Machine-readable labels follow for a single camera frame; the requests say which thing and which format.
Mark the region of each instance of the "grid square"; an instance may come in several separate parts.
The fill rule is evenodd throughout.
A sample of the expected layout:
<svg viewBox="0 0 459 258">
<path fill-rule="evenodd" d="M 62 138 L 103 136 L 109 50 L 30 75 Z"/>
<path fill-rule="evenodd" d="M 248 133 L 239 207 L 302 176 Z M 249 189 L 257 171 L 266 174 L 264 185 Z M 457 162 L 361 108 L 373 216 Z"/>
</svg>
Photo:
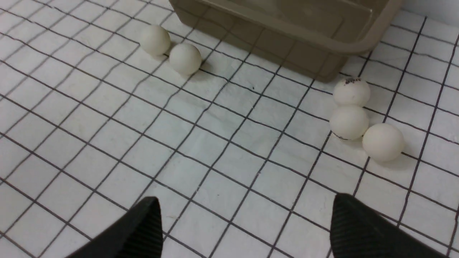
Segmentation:
<svg viewBox="0 0 459 258">
<path fill-rule="evenodd" d="M 296 112 L 285 132 L 302 142 L 321 148 L 330 131 L 328 122 Z"/>
<path fill-rule="evenodd" d="M 423 23 L 424 17 L 404 10 L 400 10 L 392 21 L 392 24 L 394 25 L 401 26 L 415 32 L 418 32 L 421 29 Z"/>
<path fill-rule="evenodd" d="M 138 98 L 130 98 L 115 114 L 114 118 L 143 132 L 150 126 L 159 112 L 160 110 L 158 108 L 145 101 L 139 100 Z"/>
<path fill-rule="evenodd" d="M 56 87 L 71 72 L 72 68 L 55 59 L 48 59 L 40 65 L 32 77 L 49 87 Z"/>
<path fill-rule="evenodd" d="M 84 143 L 57 129 L 37 149 L 37 154 L 63 168 L 81 150 Z"/>
<path fill-rule="evenodd" d="M 193 200 L 226 219 L 231 219 L 244 197 L 246 189 L 210 171 Z"/>
<path fill-rule="evenodd" d="M 177 88 L 153 76 L 148 77 L 145 81 L 137 86 L 134 95 L 163 107 L 170 96 L 177 92 Z"/>
<path fill-rule="evenodd" d="M 238 59 L 234 59 L 218 52 L 212 52 L 209 58 L 207 58 L 207 60 L 202 64 L 201 69 L 211 74 L 230 79 L 233 77 L 233 74 L 239 66 L 241 66 L 241 63 L 242 62 Z"/>
<path fill-rule="evenodd" d="M 74 69 L 67 79 L 59 85 L 59 91 L 82 101 L 98 83 L 99 80 L 96 78 Z"/>
<path fill-rule="evenodd" d="M 120 207 L 93 194 L 70 223 L 89 237 L 96 237 L 124 213 Z"/>
<path fill-rule="evenodd" d="M 127 100 L 128 97 L 129 95 L 126 93 L 106 83 L 102 83 L 84 101 L 84 103 L 106 114 L 107 116 L 112 116 Z"/>
<path fill-rule="evenodd" d="M 361 173 L 358 168 L 322 154 L 312 171 L 311 178 L 337 192 L 352 194 Z"/>
<path fill-rule="evenodd" d="M 185 196 L 192 196 L 207 172 L 203 165 L 176 153 L 172 156 L 157 180 Z"/>
<path fill-rule="evenodd" d="M 315 89 L 309 90 L 300 105 L 301 110 L 324 119 L 329 119 L 337 107 L 332 95 Z"/>
<path fill-rule="evenodd" d="M 257 41 L 257 47 L 278 57 L 287 57 L 294 40 L 271 30 L 263 30 Z"/>
<path fill-rule="evenodd" d="M 188 121 L 195 122 L 208 106 L 208 102 L 187 92 L 179 91 L 170 99 L 169 104 L 166 106 L 166 110 Z"/>
<path fill-rule="evenodd" d="M 136 47 L 137 44 L 132 41 L 114 34 L 110 40 L 100 48 L 100 51 L 111 57 L 124 60 Z"/>
<path fill-rule="evenodd" d="M 29 19 L 32 22 L 36 22 L 49 28 L 52 24 L 54 24 L 64 15 L 65 14 L 61 13 L 60 11 L 54 8 L 43 6 L 43 8 L 41 8 L 38 12 L 32 15 Z"/>
<path fill-rule="evenodd" d="M 25 109 L 8 100 L 0 101 L 0 110 L 0 131 L 3 133 L 27 113 Z"/>
<path fill-rule="evenodd" d="M 307 90 L 307 87 L 301 84 L 275 75 L 264 94 L 292 106 L 297 106 Z"/>
<path fill-rule="evenodd" d="M 419 157 L 425 139 L 425 132 L 390 118 L 386 120 L 386 123 L 394 125 L 402 132 L 406 142 L 403 152 L 414 157 Z"/>
<path fill-rule="evenodd" d="M 8 64 L 23 73 L 29 74 L 34 70 L 34 68 L 43 62 L 45 58 L 45 55 L 25 46 L 8 58 Z"/>
<path fill-rule="evenodd" d="M 269 85 L 273 74 L 247 63 L 243 63 L 231 81 L 255 92 L 262 93 Z"/>
<path fill-rule="evenodd" d="M 126 154 L 123 161 L 147 175 L 156 176 L 172 153 L 172 149 L 142 137 Z"/>
<path fill-rule="evenodd" d="M 129 3 L 129 6 L 133 4 L 131 0 L 127 2 Z M 169 10 L 165 10 L 164 8 L 160 8 L 158 6 L 148 4 L 135 17 L 149 24 L 161 24 L 170 13 L 171 11 Z"/>
<path fill-rule="evenodd" d="M 407 191 L 385 180 L 365 173 L 356 198 L 393 219 L 398 219 L 405 204 Z"/>
<path fill-rule="evenodd" d="M 98 17 L 104 10 L 105 8 L 103 7 L 85 1 L 77 9 L 72 11 L 72 15 L 87 22 L 91 22 L 96 17 Z"/>
<path fill-rule="evenodd" d="M 417 54 L 429 55 L 445 62 L 449 62 L 453 54 L 454 45 L 439 41 L 436 39 L 420 36 L 416 44 L 415 51 Z"/>
<path fill-rule="evenodd" d="M 228 83 L 215 99 L 215 103 L 246 116 L 253 108 L 257 99 L 257 94 L 244 87 Z"/>
<path fill-rule="evenodd" d="M 381 41 L 396 45 L 398 47 L 411 50 L 416 42 L 417 35 L 411 31 L 404 30 L 398 27 L 389 26 L 387 31 L 382 36 Z"/>
<path fill-rule="evenodd" d="M 171 235 L 208 256 L 225 226 L 225 221 L 192 203 L 183 213 Z"/>
<path fill-rule="evenodd" d="M 54 53 L 53 57 L 74 66 L 80 63 L 81 60 L 91 52 L 92 50 L 90 48 L 70 40 L 64 45 L 64 47 Z"/>
<path fill-rule="evenodd" d="M 127 14 L 128 16 L 133 16 L 136 14 L 143 6 L 145 3 L 138 1 L 138 0 L 120 0 L 115 3 L 114 6 L 112 6 L 112 9 L 120 11 L 124 14 Z"/>
<path fill-rule="evenodd" d="M 43 258 L 66 257 L 89 242 L 89 239 L 72 229 L 65 227 L 43 254 Z"/>
<path fill-rule="evenodd" d="M 43 192 L 38 202 L 64 220 L 69 220 L 90 193 L 90 189 L 61 173 Z"/>
<path fill-rule="evenodd" d="M 2 60 L 6 60 L 7 56 L 11 55 L 15 50 L 22 46 L 20 41 L 13 40 L 8 37 L 1 38 L 0 44 L 2 45 L 2 49 L 0 50 L 0 58 Z"/>
<path fill-rule="evenodd" d="M 318 153 L 318 150 L 283 135 L 271 154 L 270 160 L 294 169 L 303 175 L 308 175 Z"/>
<path fill-rule="evenodd" d="M 44 30 L 45 29 L 43 27 L 35 23 L 28 22 L 27 20 L 24 20 L 24 22 L 19 24 L 19 26 L 15 27 L 12 31 L 10 31 L 8 35 L 15 39 L 28 42 Z"/>
<path fill-rule="evenodd" d="M 132 54 L 127 60 L 126 63 L 136 67 L 144 72 L 151 73 L 153 72 L 160 64 L 166 59 L 166 56 L 161 56 L 159 58 L 151 58 L 145 55 L 143 49 L 138 48 L 134 54 Z"/>
<path fill-rule="evenodd" d="M 188 200 L 179 194 L 156 182 L 146 189 L 143 197 L 146 196 L 155 196 L 161 200 L 162 230 L 165 232 L 169 231 L 188 203 Z"/>
<path fill-rule="evenodd" d="M 4 95 L 25 79 L 22 73 L 16 72 L 6 65 L 0 66 L 0 76 L 2 77 L 2 81 L 0 81 L 0 93 Z"/>
<path fill-rule="evenodd" d="M 28 17 L 41 6 L 41 3 L 37 3 L 31 0 L 23 0 L 20 1 L 17 5 L 14 5 L 14 7 L 9 11 L 22 17 Z"/>
<path fill-rule="evenodd" d="M 110 32 L 94 25 L 89 25 L 87 28 L 78 33 L 74 39 L 82 42 L 85 47 L 97 49 L 110 36 Z"/>
<path fill-rule="evenodd" d="M 459 106 L 456 101 L 459 97 L 459 90 L 444 87 L 438 107 L 454 114 L 459 114 Z"/>
<path fill-rule="evenodd" d="M 0 230 L 5 232 L 32 201 L 7 184 L 0 185 L 0 196 Z"/>
<path fill-rule="evenodd" d="M 24 253 L 24 251 L 19 249 L 15 244 L 8 241 L 5 237 L 2 237 L 2 239 L 0 239 L 0 249 L 2 253 L 7 257 L 30 257 L 28 254 Z"/>
<path fill-rule="evenodd" d="M 59 171 L 36 156 L 29 156 L 8 178 L 22 192 L 36 198 Z"/>
<path fill-rule="evenodd" d="M 250 185 L 262 164 L 261 158 L 230 144 L 214 167 L 232 179 Z"/>
<path fill-rule="evenodd" d="M 78 105 L 78 102 L 53 91 L 38 106 L 35 112 L 49 120 L 60 124 Z"/>
<path fill-rule="evenodd" d="M 102 14 L 102 16 L 97 18 L 94 24 L 110 31 L 116 31 L 128 20 L 129 17 L 125 15 L 107 10 L 104 14 Z"/>
<path fill-rule="evenodd" d="M 34 204 L 6 235 L 39 256 L 63 226 L 63 222 Z"/>
<path fill-rule="evenodd" d="M 29 45 L 43 53 L 51 54 L 67 41 L 68 39 L 47 30 L 45 33 L 32 40 Z"/>
<path fill-rule="evenodd" d="M 288 169 L 267 163 L 253 189 L 281 205 L 291 208 L 306 179 Z"/>
<path fill-rule="evenodd" d="M 209 21 L 199 20 L 196 29 L 190 33 L 188 39 L 213 49 L 225 35 L 226 31 L 223 27 Z"/>
<path fill-rule="evenodd" d="M 422 29 L 422 33 L 454 44 L 459 34 L 459 28 L 428 18 Z"/>
<path fill-rule="evenodd" d="M 413 54 L 407 71 L 427 79 L 441 83 L 446 75 L 448 63 L 438 61 L 428 56 Z"/>
<path fill-rule="evenodd" d="M 162 112 L 157 121 L 147 130 L 146 135 L 176 148 L 193 127 L 189 122 Z"/>
<path fill-rule="evenodd" d="M 53 32 L 58 34 L 73 37 L 76 33 L 82 30 L 87 24 L 82 22 L 72 16 L 65 16 L 62 20 L 60 20 L 56 25 L 51 27 L 50 29 Z"/>
<path fill-rule="evenodd" d="M 237 130 L 244 118 L 216 105 L 204 112 L 198 125 L 229 139 Z"/>
<path fill-rule="evenodd" d="M 98 78 L 105 77 L 118 61 L 97 52 L 84 58 L 78 68 Z"/>
<path fill-rule="evenodd" d="M 166 238 L 162 246 L 162 255 L 164 257 L 183 257 L 183 258 L 199 258 L 200 256 L 192 252 L 190 249 L 182 246 L 171 238 Z"/>
<path fill-rule="evenodd" d="M 285 104 L 262 97 L 249 117 L 265 125 L 283 130 L 294 111 L 295 109 Z"/>
<path fill-rule="evenodd" d="M 133 130 L 110 120 L 91 140 L 91 143 L 110 155 L 121 158 L 139 138 Z"/>
<path fill-rule="evenodd" d="M 399 69 L 404 69 L 406 63 L 408 62 L 409 55 L 410 51 L 408 50 L 403 50 L 380 42 L 373 50 L 371 59 L 383 62 L 384 64 L 388 64 Z"/>
<path fill-rule="evenodd" d="M 132 92 L 135 87 L 143 82 L 148 75 L 125 64 L 116 66 L 105 78 L 105 81 L 121 88 L 125 91 Z"/>
<path fill-rule="evenodd" d="M 53 125 L 29 113 L 7 135 L 29 150 L 33 150 L 53 129 Z"/>
<path fill-rule="evenodd" d="M 435 105 L 440 89 L 441 85 L 438 83 L 405 73 L 398 92 L 419 101 Z"/>
<path fill-rule="evenodd" d="M 379 164 L 373 159 L 368 162 L 367 170 L 371 173 L 386 178 L 404 187 L 409 187 L 417 161 L 406 155 L 400 155 L 397 159 Z"/>
<path fill-rule="evenodd" d="M 427 130 L 433 112 L 433 107 L 397 94 L 389 116 Z"/>
<path fill-rule="evenodd" d="M 277 247 L 294 257 L 326 257 L 330 248 L 329 233 L 293 214 Z"/>
<path fill-rule="evenodd" d="M 278 131 L 246 120 L 234 136 L 233 142 L 260 156 L 267 157 L 279 136 Z"/>
<path fill-rule="evenodd" d="M 413 183 L 413 190 L 437 202 L 457 209 L 459 205 L 459 178 L 420 163 Z"/>
<path fill-rule="evenodd" d="M 371 84 L 369 86 L 371 95 L 370 100 L 368 100 L 368 103 L 365 106 L 383 114 L 387 113 L 394 93 Z"/>
<path fill-rule="evenodd" d="M 123 207 L 130 208 L 149 182 L 146 176 L 118 164 L 98 190 Z"/>
<path fill-rule="evenodd" d="M 298 199 L 295 212 L 329 229 L 334 199 L 335 193 L 310 181 Z"/>
<path fill-rule="evenodd" d="M 395 90 L 401 76 L 402 71 L 400 70 L 375 61 L 368 61 L 361 77 L 369 83 L 377 84 L 390 90 Z"/>
<path fill-rule="evenodd" d="M 217 136 L 194 128 L 179 151 L 207 165 L 212 165 L 226 146 L 226 141 Z"/>
<path fill-rule="evenodd" d="M 287 210 L 250 192 L 234 218 L 234 223 L 272 244 L 287 215 Z"/>
<path fill-rule="evenodd" d="M 116 160 L 106 154 L 86 146 L 65 171 L 89 187 L 96 188 L 116 163 Z"/>
<path fill-rule="evenodd" d="M 459 117 L 437 109 L 432 123 L 431 132 L 450 141 L 459 142 L 456 128 L 459 126 Z"/>
<path fill-rule="evenodd" d="M 264 258 L 269 253 L 269 246 L 251 237 L 243 231 L 230 226 L 214 253 L 215 258 L 253 257 Z"/>
<path fill-rule="evenodd" d="M 454 229 L 456 213 L 410 194 L 402 223 L 448 244 Z"/>
<path fill-rule="evenodd" d="M 459 146 L 457 144 L 429 135 L 422 159 L 447 171 L 459 174 L 457 155 L 459 155 Z"/>
<path fill-rule="evenodd" d="M 62 128 L 89 141 L 107 120 L 86 106 L 79 106 L 62 124 Z"/>
</svg>

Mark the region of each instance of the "white ball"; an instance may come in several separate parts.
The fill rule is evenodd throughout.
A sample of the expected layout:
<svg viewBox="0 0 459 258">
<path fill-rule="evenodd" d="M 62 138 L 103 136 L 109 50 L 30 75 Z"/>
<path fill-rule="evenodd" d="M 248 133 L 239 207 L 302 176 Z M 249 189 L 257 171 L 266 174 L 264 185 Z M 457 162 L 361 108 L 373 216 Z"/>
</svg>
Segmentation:
<svg viewBox="0 0 459 258">
<path fill-rule="evenodd" d="M 331 131 L 342 140 L 355 140 L 364 135 L 369 119 L 359 106 L 342 106 L 334 110 L 330 118 Z"/>
<path fill-rule="evenodd" d="M 167 30 L 159 25 L 146 27 L 140 36 L 140 46 L 151 56 L 160 56 L 169 49 L 171 37 Z"/>
<path fill-rule="evenodd" d="M 370 99 L 370 87 L 360 78 L 347 78 L 339 81 L 333 91 L 338 105 L 365 106 Z"/>
<path fill-rule="evenodd" d="M 195 46 L 182 43 L 171 50 L 169 62 L 176 72 L 182 75 L 190 75 L 201 67 L 202 58 L 201 53 Z"/>
<path fill-rule="evenodd" d="M 386 162 L 397 158 L 405 147 L 402 132 L 393 125 L 378 123 L 364 135 L 363 147 L 370 158 Z"/>
</svg>

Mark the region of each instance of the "floor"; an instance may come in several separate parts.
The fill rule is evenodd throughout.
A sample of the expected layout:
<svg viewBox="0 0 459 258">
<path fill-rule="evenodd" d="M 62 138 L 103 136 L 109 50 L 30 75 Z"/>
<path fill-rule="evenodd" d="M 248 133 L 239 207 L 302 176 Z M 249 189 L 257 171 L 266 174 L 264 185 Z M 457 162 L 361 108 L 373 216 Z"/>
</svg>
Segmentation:
<svg viewBox="0 0 459 258">
<path fill-rule="evenodd" d="M 347 192 L 459 258 L 459 28 L 402 11 L 340 74 L 369 82 L 371 123 L 404 134 L 381 165 L 330 135 L 336 82 L 182 25 L 167 0 L 2 0 L 0 12 L 0 256 L 64 257 L 157 196 L 165 258 L 327 258 Z M 146 55 L 149 23 L 196 45 L 202 69 L 182 78 Z"/>
</svg>

